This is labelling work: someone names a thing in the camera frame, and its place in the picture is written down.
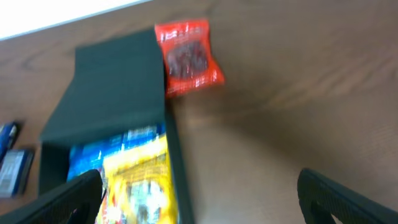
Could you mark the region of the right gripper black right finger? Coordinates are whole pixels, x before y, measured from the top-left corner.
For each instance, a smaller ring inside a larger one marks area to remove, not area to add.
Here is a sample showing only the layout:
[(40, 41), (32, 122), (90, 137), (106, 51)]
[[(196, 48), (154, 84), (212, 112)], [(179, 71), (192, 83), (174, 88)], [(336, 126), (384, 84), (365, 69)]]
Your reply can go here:
[(306, 223), (397, 223), (397, 212), (311, 170), (297, 181), (299, 205)]

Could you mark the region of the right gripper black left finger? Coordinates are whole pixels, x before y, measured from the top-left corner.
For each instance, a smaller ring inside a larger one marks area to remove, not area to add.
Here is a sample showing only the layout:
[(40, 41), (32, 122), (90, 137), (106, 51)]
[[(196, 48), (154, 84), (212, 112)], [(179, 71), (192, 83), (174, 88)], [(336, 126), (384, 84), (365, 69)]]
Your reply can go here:
[(1, 224), (94, 223), (103, 196), (100, 173), (89, 170), (43, 194), (32, 203), (1, 216)]

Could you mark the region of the long blue snack packet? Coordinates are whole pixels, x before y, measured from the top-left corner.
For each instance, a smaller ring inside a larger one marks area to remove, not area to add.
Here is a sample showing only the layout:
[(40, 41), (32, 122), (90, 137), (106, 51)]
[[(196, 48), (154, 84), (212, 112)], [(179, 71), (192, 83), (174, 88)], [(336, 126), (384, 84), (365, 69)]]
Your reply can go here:
[(101, 172), (105, 157), (143, 146), (163, 134), (165, 134), (165, 123), (132, 129), (100, 141), (73, 146), (69, 153), (67, 180), (72, 180), (91, 169)]

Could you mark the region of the yellow candy bag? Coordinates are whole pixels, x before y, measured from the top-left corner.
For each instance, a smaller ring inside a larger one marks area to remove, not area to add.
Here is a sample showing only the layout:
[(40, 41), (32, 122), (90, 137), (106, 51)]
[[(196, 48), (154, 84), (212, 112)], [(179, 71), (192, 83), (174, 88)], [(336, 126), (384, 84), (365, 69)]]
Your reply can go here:
[(104, 158), (106, 195), (96, 223), (178, 223), (167, 136)]

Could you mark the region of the small blue white box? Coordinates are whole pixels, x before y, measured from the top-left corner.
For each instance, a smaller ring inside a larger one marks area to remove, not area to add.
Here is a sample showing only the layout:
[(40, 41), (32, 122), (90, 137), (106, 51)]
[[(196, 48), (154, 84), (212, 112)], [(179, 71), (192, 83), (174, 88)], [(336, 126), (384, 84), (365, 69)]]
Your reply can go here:
[(13, 198), (25, 191), (34, 152), (28, 149), (8, 151), (1, 164), (1, 198)]

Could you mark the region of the dark blue candy bar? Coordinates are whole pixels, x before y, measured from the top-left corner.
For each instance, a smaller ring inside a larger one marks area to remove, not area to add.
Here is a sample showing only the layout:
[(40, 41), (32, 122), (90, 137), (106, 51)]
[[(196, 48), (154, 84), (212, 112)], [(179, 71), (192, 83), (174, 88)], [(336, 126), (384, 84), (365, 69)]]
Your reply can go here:
[(0, 161), (4, 159), (6, 153), (13, 147), (20, 129), (21, 123), (18, 121), (11, 121), (8, 123), (1, 124), (1, 135), (0, 135)]

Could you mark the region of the dark green box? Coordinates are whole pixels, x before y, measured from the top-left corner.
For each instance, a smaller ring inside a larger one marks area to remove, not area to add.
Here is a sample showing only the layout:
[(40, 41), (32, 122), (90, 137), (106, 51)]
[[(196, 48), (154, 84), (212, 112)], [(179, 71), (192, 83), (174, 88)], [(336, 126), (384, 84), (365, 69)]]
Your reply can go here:
[(75, 50), (75, 73), (40, 135), (39, 194), (66, 182), (70, 149), (165, 123), (181, 223), (195, 216), (162, 52), (152, 28)]

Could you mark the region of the red candy bag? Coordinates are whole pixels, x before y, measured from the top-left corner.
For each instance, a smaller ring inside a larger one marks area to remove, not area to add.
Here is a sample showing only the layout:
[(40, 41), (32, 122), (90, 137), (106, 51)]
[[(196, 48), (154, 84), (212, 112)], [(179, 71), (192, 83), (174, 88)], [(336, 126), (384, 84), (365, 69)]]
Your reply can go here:
[(211, 52), (208, 20), (156, 24), (154, 31), (166, 70), (166, 97), (224, 83), (224, 74)]

